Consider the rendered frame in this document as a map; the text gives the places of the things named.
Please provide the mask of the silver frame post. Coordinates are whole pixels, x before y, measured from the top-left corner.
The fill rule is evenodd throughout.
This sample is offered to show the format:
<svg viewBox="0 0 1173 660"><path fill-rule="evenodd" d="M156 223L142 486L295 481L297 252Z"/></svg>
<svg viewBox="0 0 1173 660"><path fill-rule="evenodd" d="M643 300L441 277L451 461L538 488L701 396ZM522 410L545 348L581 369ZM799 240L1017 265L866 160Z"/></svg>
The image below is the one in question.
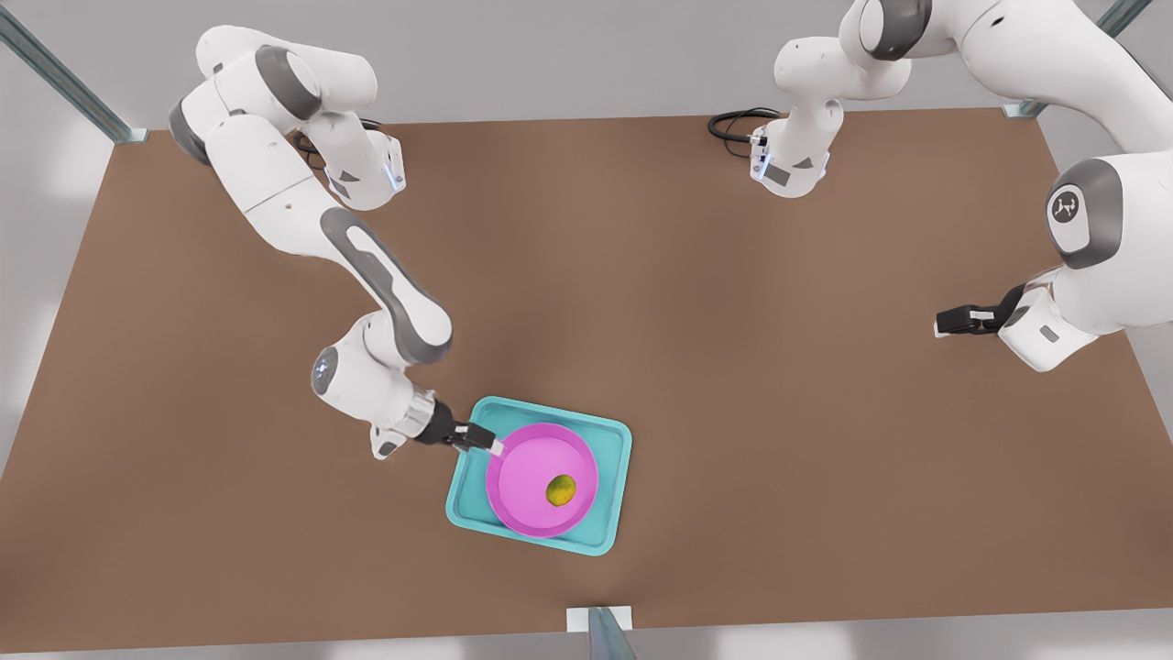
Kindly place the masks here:
<svg viewBox="0 0 1173 660"><path fill-rule="evenodd" d="M117 113L84 84L70 67L62 63L48 47L0 4L0 43L36 72L47 86L91 122L114 145L138 145L149 137L145 128L127 125Z"/></svg>
<svg viewBox="0 0 1173 660"><path fill-rule="evenodd" d="M631 606L568 608L567 631L589 635L589 660L638 660L628 639L633 630Z"/></svg>
<svg viewBox="0 0 1173 660"><path fill-rule="evenodd" d="M1118 41L1140 18L1152 35L1173 34L1173 0L1005 0L990 25L996 61L972 75L1010 98L1009 118L1036 118L1064 107L1093 118L1126 151L1143 151L1151 132L1173 130L1173 100Z"/></svg>

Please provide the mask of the pink round plate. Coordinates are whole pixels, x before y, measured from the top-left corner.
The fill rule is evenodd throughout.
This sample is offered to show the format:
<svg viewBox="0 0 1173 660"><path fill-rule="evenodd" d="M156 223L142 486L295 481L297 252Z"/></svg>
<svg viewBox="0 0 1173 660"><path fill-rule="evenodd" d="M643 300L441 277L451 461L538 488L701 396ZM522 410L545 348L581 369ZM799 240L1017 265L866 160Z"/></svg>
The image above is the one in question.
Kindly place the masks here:
<svg viewBox="0 0 1173 660"><path fill-rule="evenodd" d="M486 490L491 510L516 535L554 538L586 518L599 487L597 460L581 434L560 423L528 423L503 438L503 456L491 456ZM567 506L545 501L545 484L570 475L577 496Z"/></svg>

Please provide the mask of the teal rectangular tray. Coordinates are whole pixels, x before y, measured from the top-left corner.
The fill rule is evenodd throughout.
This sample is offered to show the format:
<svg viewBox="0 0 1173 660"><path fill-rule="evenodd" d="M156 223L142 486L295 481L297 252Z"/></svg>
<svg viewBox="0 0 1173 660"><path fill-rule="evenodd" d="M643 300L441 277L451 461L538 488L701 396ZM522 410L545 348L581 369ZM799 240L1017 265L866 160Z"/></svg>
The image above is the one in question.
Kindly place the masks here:
<svg viewBox="0 0 1173 660"><path fill-rule="evenodd" d="M504 536L570 553L602 556L611 550L619 531L621 504L628 488L632 445L628 426L613 419L496 396L479 401L474 406L472 419L475 424L486 427L502 440L520 427L538 423L565 426L578 433L586 440L586 445L597 460L598 492L586 518L567 533L554 538L515 533L499 520L499 515L494 513L488 499L486 475L491 456L483 450L473 450L457 458L449 494L445 499L445 513L450 523L482 535Z"/></svg>

